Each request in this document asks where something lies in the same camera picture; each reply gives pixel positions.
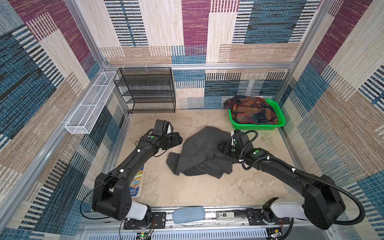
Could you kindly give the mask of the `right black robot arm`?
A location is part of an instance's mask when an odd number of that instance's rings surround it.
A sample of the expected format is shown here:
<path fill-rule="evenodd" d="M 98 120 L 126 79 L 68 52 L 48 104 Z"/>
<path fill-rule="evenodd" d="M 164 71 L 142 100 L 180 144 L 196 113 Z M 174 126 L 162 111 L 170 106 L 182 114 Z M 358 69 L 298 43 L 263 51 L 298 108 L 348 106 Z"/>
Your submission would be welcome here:
<path fill-rule="evenodd" d="M 231 140 L 218 145 L 222 154 L 241 163 L 244 170 L 256 169 L 279 179 L 302 196 L 301 200 L 288 201 L 279 197 L 268 200 L 261 211 L 265 222 L 277 219 L 294 218 L 311 222 L 322 230 L 335 224 L 346 206 L 336 189 L 334 181 L 325 175 L 319 181 L 314 175 L 305 173 L 276 158 L 262 148 L 254 148 L 247 133 L 235 130 Z"/>

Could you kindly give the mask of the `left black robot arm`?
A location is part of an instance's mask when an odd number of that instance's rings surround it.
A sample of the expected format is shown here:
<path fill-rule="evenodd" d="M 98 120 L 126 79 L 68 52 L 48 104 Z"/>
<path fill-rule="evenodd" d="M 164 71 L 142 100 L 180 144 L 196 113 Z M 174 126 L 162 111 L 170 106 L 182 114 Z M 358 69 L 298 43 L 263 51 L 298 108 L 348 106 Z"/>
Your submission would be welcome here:
<path fill-rule="evenodd" d="M 150 207 L 132 200 L 130 185 L 144 164 L 159 150 L 167 151 L 183 142 L 170 122 L 156 120 L 153 129 L 144 134 L 126 159 L 107 174 L 95 179 L 92 210 L 118 221 L 150 221 Z"/>

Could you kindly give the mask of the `grey pinstriped long sleeve shirt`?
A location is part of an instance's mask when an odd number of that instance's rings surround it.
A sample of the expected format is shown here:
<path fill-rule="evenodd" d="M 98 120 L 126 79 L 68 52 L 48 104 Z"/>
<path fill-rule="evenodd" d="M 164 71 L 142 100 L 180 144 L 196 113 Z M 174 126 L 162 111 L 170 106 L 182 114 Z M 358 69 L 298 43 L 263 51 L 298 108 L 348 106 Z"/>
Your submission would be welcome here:
<path fill-rule="evenodd" d="M 233 158 L 220 152 L 219 145 L 231 143 L 228 132 L 206 126 L 188 138 L 180 154 L 169 153 L 167 165 L 174 175 L 210 175 L 220 179 L 233 171 Z"/>

